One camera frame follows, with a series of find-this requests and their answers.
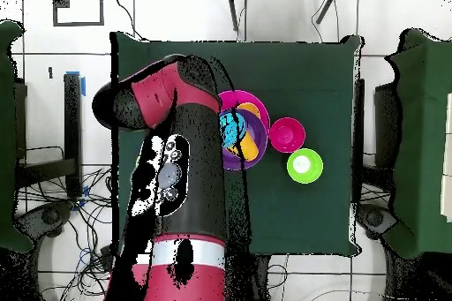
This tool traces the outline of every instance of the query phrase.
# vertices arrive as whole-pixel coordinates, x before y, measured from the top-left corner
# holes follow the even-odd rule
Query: blue object
[[[85,81],[85,77],[83,77],[80,81],[80,90],[81,90],[81,94],[86,96],[87,95],[87,89],[86,89],[86,81]]]
[[[237,143],[237,131],[239,140],[241,140],[245,136],[245,119],[238,113],[236,113],[236,116],[238,124],[234,119],[232,113],[228,112],[220,117],[220,135],[222,137],[223,147],[232,147]]]

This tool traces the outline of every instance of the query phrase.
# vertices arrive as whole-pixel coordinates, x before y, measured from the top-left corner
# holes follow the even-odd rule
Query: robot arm
[[[141,148],[124,249],[105,301],[224,300],[221,100],[215,89],[205,60],[172,55],[94,97],[94,115],[109,129],[158,129],[170,120],[167,132],[148,136]],[[152,260],[139,259],[146,255]]]

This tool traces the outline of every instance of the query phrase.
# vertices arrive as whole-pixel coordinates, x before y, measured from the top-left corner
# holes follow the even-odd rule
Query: lime green bowl
[[[290,177],[301,184],[308,184],[319,179],[323,171],[323,161],[312,149],[302,148],[292,153],[287,161]]]

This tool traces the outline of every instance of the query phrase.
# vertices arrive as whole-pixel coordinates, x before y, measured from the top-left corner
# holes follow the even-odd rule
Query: magenta bowl
[[[254,104],[256,108],[259,110],[260,121],[264,124],[265,132],[268,136],[268,132],[270,129],[270,118],[268,116],[267,109],[265,109],[264,104],[254,94],[250,94],[249,92],[246,91],[235,90],[221,92],[219,96],[222,99],[221,111],[236,108],[238,105],[245,102],[250,102]]]
[[[270,128],[270,142],[281,153],[295,152],[303,146],[305,137],[305,128],[294,118],[278,119]]]

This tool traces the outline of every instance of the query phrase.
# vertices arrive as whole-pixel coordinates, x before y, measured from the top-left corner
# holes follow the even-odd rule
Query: blue tape
[[[79,211],[79,207],[83,207],[85,204],[86,204],[86,201],[84,201],[83,199],[79,199],[79,201],[72,208],[72,212],[78,212]]]
[[[86,83],[85,83],[85,77],[83,77],[80,81],[80,91],[81,94],[83,94],[84,96],[87,95],[87,89],[86,89]]]

